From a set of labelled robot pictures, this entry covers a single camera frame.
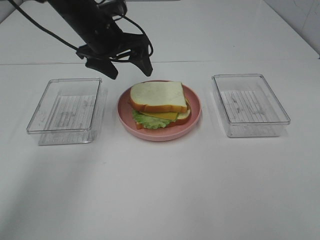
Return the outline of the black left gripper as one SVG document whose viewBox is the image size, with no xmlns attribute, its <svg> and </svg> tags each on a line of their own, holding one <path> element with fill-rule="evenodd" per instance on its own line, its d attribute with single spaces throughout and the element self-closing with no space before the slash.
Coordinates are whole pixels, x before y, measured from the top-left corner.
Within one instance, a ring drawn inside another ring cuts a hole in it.
<svg viewBox="0 0 320 240">
<path fill-rule="evenodd" d="M 123 32 L 114 16 L 104 14 L 97 4 L 85 4 L 82 9 L 84 20 L 79 24 L 83 32 L 79 35 L 85 41 L 76 54 L 86 58 L 85 66 L 98 71 L 112 80 L 118 76 L 118 70 L 112 60 L 122 60 L 129 57 L 131 63 L 138 67 L 145 76 L 150 77 L 153 67 L 150 61 L 150 40 L 141 29 L 141 34 Z M 125 15 L 119 16 L 141 27 Z"/>
</svg>

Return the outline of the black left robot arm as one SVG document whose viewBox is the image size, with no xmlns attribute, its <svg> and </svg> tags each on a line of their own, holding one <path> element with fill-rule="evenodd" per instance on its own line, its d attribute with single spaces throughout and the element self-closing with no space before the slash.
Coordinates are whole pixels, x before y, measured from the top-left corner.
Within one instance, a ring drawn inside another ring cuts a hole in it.
<svg viewBox="0 0 320 240">
<path fill-rule="evenodd" d="M 57 13 L 81 37 L 85 45 L 76 50 L 79 58 L 86 58 L 85 66 L 111 79 L 118 70 L 114 63 L 132 63 L 147 77 L 153 67 L 150 55 L 152 44 L 145 32 L 124 32 L 114 17 L 126 18 L 127 4 L 124 0 L 97 3 L 94 0 L 50 0 Z"/>
</svg>

